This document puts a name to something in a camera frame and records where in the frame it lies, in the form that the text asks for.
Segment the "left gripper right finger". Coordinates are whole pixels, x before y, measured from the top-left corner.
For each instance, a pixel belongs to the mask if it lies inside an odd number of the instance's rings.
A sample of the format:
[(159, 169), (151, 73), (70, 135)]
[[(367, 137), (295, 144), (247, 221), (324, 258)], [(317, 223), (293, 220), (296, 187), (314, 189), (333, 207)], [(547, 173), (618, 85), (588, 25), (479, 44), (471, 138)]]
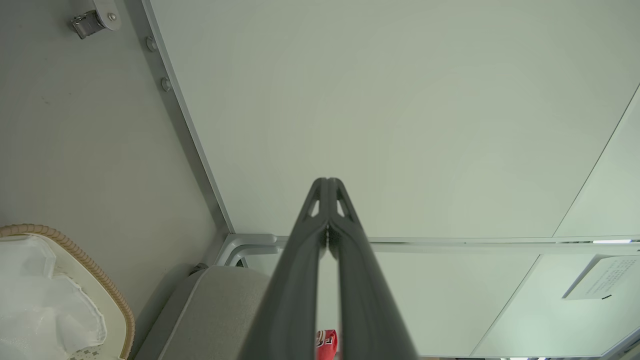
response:
[(337, 259), (343, 360), (416, 360), (418, 353), (344, 183), (330, 178), (329, 248)]

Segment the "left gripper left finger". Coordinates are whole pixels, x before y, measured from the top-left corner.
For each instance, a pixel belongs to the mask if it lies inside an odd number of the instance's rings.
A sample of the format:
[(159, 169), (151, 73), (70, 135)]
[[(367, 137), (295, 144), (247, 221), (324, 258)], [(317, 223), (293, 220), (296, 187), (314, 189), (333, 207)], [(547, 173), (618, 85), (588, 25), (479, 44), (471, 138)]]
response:
[(270, 278), (240, 360), (316, 357), (318, 269), (329, 221), (329, 181), (316, 179)]

